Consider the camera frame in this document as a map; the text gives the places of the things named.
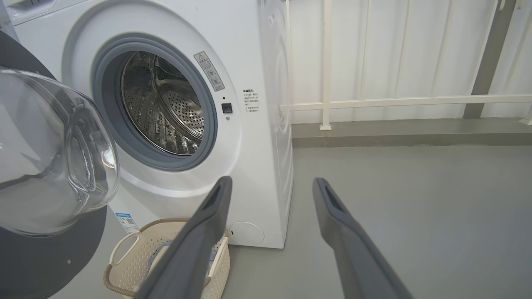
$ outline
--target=warning label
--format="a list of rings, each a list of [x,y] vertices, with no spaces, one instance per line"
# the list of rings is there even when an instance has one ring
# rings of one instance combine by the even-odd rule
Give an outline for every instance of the warning label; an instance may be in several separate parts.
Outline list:
[[[118,220],[120,221],[120,223],[122,223],[122,226],[128,232],[128,234],[138,231],[138,226],[133,221],[133,218],[131,218],[130,214],[124,214],[124,213],[115,213],[115,214],[117,215]]]
[[[207,54],[205,52],[200,52],[194,55],[194,58],[205,72],[205,75],[207,75],[207,77],[209,78],[209,81],[211,82],[214,91],[217,92],[219,90],[224,89],[225,86],[222,83],[222,79],[220,79],[220,75],[218,75],[218,72],[216,72],[216,69],[212,65],[211,60],[209,59],[209,57],[207,57]]]
[[[244,89],[244,108],[246,112],[259,112],[259,94],[253,89]]]

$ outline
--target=stainless steel drum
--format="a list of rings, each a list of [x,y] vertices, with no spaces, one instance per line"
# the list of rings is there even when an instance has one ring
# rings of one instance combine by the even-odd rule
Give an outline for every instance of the stainless steel drum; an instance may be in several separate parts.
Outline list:
[[[121,97],[130,121],[157,148],[175,155],[196,152],[203,138],[202,108],[172,64],[135,52],[122,70]]]

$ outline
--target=washing machine door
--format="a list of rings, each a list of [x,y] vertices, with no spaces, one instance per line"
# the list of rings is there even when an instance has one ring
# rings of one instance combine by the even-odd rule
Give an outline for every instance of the washing machine door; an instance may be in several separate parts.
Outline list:
[[[48,298],[91,259],[119,177],[95,104],[0,31],[0,297]]]

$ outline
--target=front-loading washing machine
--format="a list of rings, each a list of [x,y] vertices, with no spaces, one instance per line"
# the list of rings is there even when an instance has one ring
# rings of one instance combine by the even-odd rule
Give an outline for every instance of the front-loading washing machine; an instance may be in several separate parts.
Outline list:
[[[187,218],[233,178],[230,243],[283,248],[293,184],[288,1],[4,0],[16,34],[93,98],[126,230]]]

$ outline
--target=gray vertical pole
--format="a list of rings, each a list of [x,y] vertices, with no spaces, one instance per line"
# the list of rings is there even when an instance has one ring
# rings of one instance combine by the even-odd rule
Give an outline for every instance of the gray vertical pole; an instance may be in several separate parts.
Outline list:
[[[487,95],[489,92],[515,5],[516,0],[506,0],[504,9],[501,11],[497,9],[495,12],[492,27],[489,30],[486,48],[484,49],[484,55],[480,61],[477,78],[473,85],[473,91],[471,92],[472,95]],[[480,118],[483,109],[484,104],[467,104],[463,118]]]

